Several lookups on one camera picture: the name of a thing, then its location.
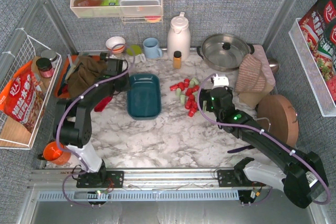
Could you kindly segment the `brown cloth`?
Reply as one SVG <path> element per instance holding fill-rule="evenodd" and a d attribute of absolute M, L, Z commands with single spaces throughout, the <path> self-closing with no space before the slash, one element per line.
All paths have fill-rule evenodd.
<path fill-rule="evenodd" d="M 94 60 L 89 56 L 80 56 L 79 65 L 68 79 L 70 98 L 76 98 L 92 86 L 96 79 L 107 69 L 104 60 Z"/>

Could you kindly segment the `red cloth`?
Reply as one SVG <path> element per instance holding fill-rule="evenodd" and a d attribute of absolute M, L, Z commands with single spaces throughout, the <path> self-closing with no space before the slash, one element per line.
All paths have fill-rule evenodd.
<path fill-rule="evenodd" d="M 112 100 L 113 96 L 108 96 L 103 98 L 94 108 L 95 112 L 102 112 L 105 107 L 110 103 L 110 101 Z"/>

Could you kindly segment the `pink striped towel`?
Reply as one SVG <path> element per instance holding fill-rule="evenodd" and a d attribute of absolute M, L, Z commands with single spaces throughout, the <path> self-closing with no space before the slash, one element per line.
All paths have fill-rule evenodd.
<path fill-rule="evenodd" d="M 238 78 L 235 85 L 236 93 L 259 93 L 266 85 L 261 61 L 247 54 L 239 66 Z"/>

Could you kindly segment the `teal storage basket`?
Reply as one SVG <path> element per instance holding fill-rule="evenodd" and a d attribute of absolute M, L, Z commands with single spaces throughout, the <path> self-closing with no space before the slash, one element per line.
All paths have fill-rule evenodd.
<path fill-rule="evenodd" d="M 134 120 L 152 120 L 162 110 L 159 78 L 152 73 L 136 73 L 130 76 L 127 92 L 127 112 Z"/>

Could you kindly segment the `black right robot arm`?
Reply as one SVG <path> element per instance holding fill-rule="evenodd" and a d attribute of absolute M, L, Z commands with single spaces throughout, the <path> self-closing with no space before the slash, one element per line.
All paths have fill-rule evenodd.
<path fill-rule="evenodd" d="M 197 106 L 200 112 L 214 113 L 214 124 L 219 129 L 247 142 L 276 164 L 276 167 L 266 168 L 253 158 L 244 158 L 235 169 L 238 180 L 247 178 L 281 190 L 300 208 L 307 208 L 312 202 L 318 204 L 317 198 L 322 193 L 327 196 L 322 204 L 330 202 L 329 183 L 319 155 L 306 154 L 281 142 L 249 114 L 236 109 L 229 87 L 199 89 Z"/>

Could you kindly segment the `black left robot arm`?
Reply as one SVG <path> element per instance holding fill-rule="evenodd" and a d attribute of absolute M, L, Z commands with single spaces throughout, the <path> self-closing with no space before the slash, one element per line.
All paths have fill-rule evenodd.
<path fill-rule="evenodd" d="M 73 99 L 61 99 L 56 104 L 54 138 L 57 147 L 71 153 L 81 163 L 82 172 L 97 173 L 103 160 L 91 144 L 91 111 L 101 100 L 115 92 L 115 81 L 125 82 L 129 71 L 134 68 L 131 62 L 125 69 L 118 59 L 108 59 L 107 69 L 82 94 Z"/>

